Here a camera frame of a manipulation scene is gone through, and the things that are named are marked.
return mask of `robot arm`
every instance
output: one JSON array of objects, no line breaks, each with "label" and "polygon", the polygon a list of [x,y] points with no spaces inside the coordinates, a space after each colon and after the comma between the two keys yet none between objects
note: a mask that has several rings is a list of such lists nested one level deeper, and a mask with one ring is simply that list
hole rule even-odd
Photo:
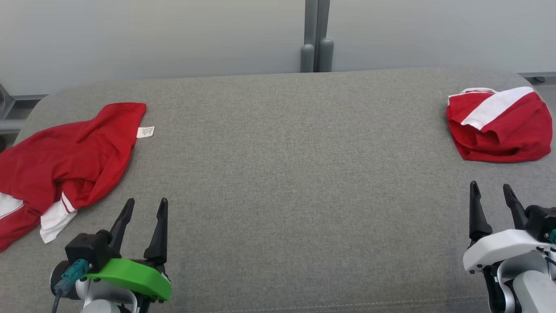
[{"label": "robot arm", "polygon": [[[134,203],[133,199],[127,201],[110,231],[81,233],[66,246],[68,261],[60,262],[50,279],[56,296],[53,312],[60,297],[83,300],[82,313],[147,313],[150,303],[170,299],[172,285],[164,267],[168,201],[163,198],[160,202],[155,232],[144,260],[128,260],[120,255]],[[81,271],[73,271],[76,265]]]},{"label": "robot arm", "polygon": [[516,229],[492,234],[479,187],[471,182],[471,245],[463,256],[465,270],[483,274],[492,313],[555,312],[556,209],[529,206],[524,210],[507,184],[504,196]]}]

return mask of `teal connector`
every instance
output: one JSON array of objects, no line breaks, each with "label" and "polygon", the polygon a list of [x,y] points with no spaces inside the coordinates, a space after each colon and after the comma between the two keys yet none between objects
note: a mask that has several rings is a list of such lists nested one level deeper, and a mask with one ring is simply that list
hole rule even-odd
[{"label": "teal connector", "polygon": [[550,240],[551,243],[556,244],[556,229],[552,230],[552,233],[550,233],[548,240]]},{"label": "teal connector", "polygon": [[88,271],[89,263],[80,258],[62,274],[62,279],[54,286],[54,291],[65,296],[73,288],[75,282],[85,276]]}]

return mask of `white wall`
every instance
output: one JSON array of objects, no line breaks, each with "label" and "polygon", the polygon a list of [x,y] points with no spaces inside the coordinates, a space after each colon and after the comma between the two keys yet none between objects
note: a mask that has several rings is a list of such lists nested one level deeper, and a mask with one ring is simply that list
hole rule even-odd
[{"label": "white wall", "polygon": [[302,0],[3,0],[0,84],[299,72]]},{"label": "white wall", "polygon": [[556,71],[555,14],[554,0],[331,0],[332,70]]}]

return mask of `green bracket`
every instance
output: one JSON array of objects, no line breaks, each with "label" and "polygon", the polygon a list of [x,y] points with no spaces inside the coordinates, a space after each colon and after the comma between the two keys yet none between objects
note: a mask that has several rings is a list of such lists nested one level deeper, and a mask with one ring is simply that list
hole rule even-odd
[{"label": "green bracket", "polygon": [[99,273],[88,273],[88,279],[100,278],[121,288],[168,301],[172,284],[157,270],[126,258],[113,258]]}]

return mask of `cushion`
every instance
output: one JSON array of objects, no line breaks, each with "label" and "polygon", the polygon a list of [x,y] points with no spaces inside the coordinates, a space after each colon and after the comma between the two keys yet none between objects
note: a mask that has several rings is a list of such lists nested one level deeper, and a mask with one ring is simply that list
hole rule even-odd
[{"label": "cushion", "polygon": [[[516,74],[417,68],[104,82],[44,98],[18,141],[147,104],[120,184],[44,244],[36,229],[0,254],[6,312],[51,308],[52,269],[78,233],[135,212],[122,255],[141,258],[169,202],[169,302],[152,312],[488,312],[481,275],[464,271],[469,183],[494,230],[511,228],[502,185],[527,206],[555,205],[556,156],[463,160],[448,95],[530,86]],[[62,299],[59,312],[79,312]]]}]

